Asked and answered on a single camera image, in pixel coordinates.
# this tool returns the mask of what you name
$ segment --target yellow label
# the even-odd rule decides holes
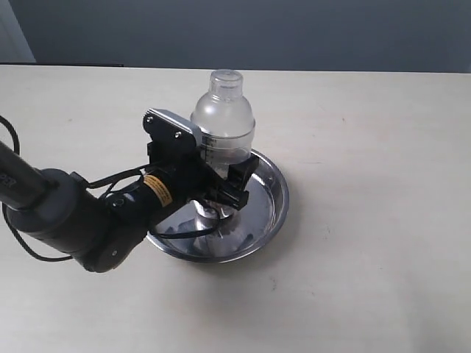
[[[170,205],[173,201],[169,189],[156,176],[145,175],[144,184],[154,191],[163,207]]]

